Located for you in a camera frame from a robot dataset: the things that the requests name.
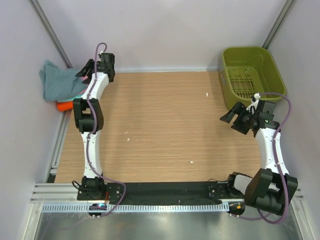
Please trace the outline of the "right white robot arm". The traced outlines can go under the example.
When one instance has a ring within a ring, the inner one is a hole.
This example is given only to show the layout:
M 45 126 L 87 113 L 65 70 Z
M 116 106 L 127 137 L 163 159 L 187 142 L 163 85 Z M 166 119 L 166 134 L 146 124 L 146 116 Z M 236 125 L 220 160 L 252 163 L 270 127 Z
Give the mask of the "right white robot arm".
M 274 109 L 275 103 L 266 100 L 257 99 L 249 106 L 237 102 L 220 120 L 244 135 L 252 131 L 260 152 L 260 169 L 255 176 L 233 172 L 225 185 L 226 194 L 231 198 L 243 194 L 246 206 L 281 216 L 298 188 L 298 180 L 285 166 Z

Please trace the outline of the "grey-blue t-shirt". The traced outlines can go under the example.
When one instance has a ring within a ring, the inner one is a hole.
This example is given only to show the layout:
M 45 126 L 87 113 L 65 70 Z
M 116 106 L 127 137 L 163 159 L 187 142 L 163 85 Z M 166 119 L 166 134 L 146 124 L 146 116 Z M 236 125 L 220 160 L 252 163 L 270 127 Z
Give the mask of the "grey-blue t-shirt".
M 86 91 L 87 85 L 76 74 L 75 68 L 60 69 L 49 60 L 44 62 L 39 76 L 43 84 L 43 98 L 47 102 L 59 102 L 74 98 Z

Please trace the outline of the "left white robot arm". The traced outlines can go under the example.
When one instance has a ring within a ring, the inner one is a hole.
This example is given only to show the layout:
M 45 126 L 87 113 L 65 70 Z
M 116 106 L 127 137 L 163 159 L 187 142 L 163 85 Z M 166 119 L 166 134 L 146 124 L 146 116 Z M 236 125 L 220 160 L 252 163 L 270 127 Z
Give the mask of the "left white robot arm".
M 101 52 L 99 60 L 89 59 L 75 75 L 85 78 L 88 85 L 80 98 L 72 102 L 75 126 L 81 133 L 84 147 L 84 173 L 78 189 L 77 199 L 102 200 L 106 195 L 103 170 L 100 162 L 100 135 L 104 127 L 104 116 L 100 105 L 102 93 L 115 77 L 115 55 Z

